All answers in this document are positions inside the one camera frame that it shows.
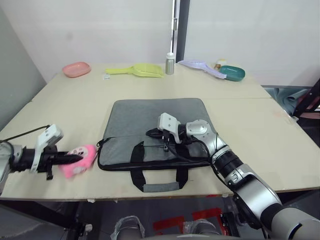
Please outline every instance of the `table surface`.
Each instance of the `table surface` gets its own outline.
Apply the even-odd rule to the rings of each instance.
[[[174,75],[165,78],[112,75],[104,80],[106,67],[113,66],[93,64],[89,74],[78,78],[59,73],[0,132],[0,139],[55,123],[64,133],[58,149],[68,151],[101,140],[117,100],[200,98],[219,135],[274,190],[320,186],[320,149],[251,77],[231,82],[177,65]],[[38,134],[11,142],[33,148]],[[97,162],[71,179],[56,166],[53,175],[47,181],[45,173],[11,173],[1,199],[79,201],[230,193],[210,167],[190,169],[183,189],[155,193],[138,190],[129,172],[103,171]],[[144,176],[149,184],[169,183],[176,172],[148,170]]]

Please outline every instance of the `pink plush toy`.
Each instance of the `pink plush toy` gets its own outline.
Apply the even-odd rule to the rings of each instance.
[[[71,164],[59,165],[60,170],[68,179],[71,178],[73,175],[80,174],[86,171],[94,162],[97,156],[97,150],[94,145],[88,144],[84,146],[79,146],[71,150],[67,154],[76,154],[83,157],[83,159],[81,159],[80,161]]]

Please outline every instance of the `black cable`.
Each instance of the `black cable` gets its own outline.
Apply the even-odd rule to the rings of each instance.
[[[214,172],[214,174],[216,175],[216,177],[223,183],[223,185],[225,185],[228,189],[230,189],[227,184],[225,183],[225,181],[219,176],[219,173],[217,171],[217,169],[215,168],[215,166],[211,165],[212,170]]]
[[[217,152],[217,146],[218,146],[218,135],[219,135],[219,133],[216,133],[216,135],[215,135],[215,146],[214,146],[214,150],[215,150],[215,152]]]
[[[0,144],[7,144],[9,147],[10,147],[10,158],[9,158],[9,163],[12,164],[12,161],[15,159],[15,149],[14,149],[14,146],[6,141],[6,140],[0,140]]]
[[[207,160],[207,162],[209,162],[210,152],[209,152],[206,144],[205,144],[203,141],[198,140],[198,139],[197,139],[197,140],[193,140],[192,142],[201,143],[201,144],[205,147],[206,153],[207,153],[207,155],[208,155],[208,160]],[[200,162],[199,160],[192,160],[192,159],[190,159],[190,158],[186,158],[186,157],[184,157],[184,156],[179,155],[178,153],[176,153],[175,151],[173,151],[173,149],[172,149],[171,147],[168,146],[168,144],[167,144],[166,141],[164,142],[164,144],[165,144],[165,146],[168,148],[168,150],[169,150],[177,159],[180,159],[180,160],[182,160],[182,161],[186,161],[186,162],[188,162],[188,163],[199,163],[199,162]]]
[[[3,140],[3,141],[9,141],[9,140],[12,140],[12,139],[16,139],[16,138],[19,138],[19,137],[21,137],[21,136],[24,136],[24,135],[33,133],[33,132],[35,132],[35,131],[38,131],[38,130],[40,130],[40,129],[47,129],[47,128],[49,128],[49,127],[50,127],[50,125],[41,126],[41,127],[36,128],[36,129],[33,129],[33,130],[30,130],[30,131],[26,131],[26,132],[24,132],[24,133],[21,133],[21,134],[19,134],[19,135],[9,137],[9,138],[7,138],[7,139],[5,139],[5,140]]]
[[[205,151],[206,151],[206,154],[207,154],[207,156],[208,156],[208,162],[210,162],[210,161],[211,161],[210,151],[209,151],[207,145],[206,145],[203,141],[201,141],[201,140],[199,140],[199,139],[197,139],[197,138],[195,138],[195,137],[193,138],[192,142],[193,142],[193,143],[200,143],[200,144],[202,144],[202,145],[204,146]]]
[[[264,229],[264,227],[261,227],[261,231],[262,231],[264,239],[268,239],[267,233],[266,233],[266,230]]]

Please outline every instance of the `pink toy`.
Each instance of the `pink toy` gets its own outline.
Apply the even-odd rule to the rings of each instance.
[[[69,78],[76,78],[87,74],[91,71],[91,67],[84,61],[78,61],[62,68],[63,73]]]
[[[65,177],[71,178],[73,175],[83,173],[86,171],[94,162],[96,156],[97,156],[97,150],[95,145],[84,145],[84,146],[79,146],[67,154],[76,154],[83,159],[80,161],[71,163],[71,164],[64,164],[64,165],[59,165],[60,170],[64,173]]]

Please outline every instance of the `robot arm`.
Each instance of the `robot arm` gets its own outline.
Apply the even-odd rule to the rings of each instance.
[[[264,227],[276,239],[319,239],[320,220],[299,209],[283,207],[272,188],[234,154],[207,121],[180,124],[175,117],[163,113],[158,129],[170,132],[178,144],[193,137],[207,146],[211,167],[234,193],[239,212],[252,228]]]
[[[72,164],[81,156],[58,151],[55,145],[63,137],[62,131],[51,125],[38,136],[35,148],[13,145],[6,140],[0,141],[0,195],[5,187],[9,173],[30,169],[31,173],[46,173],[46,179],[53,179],[52,166]]]

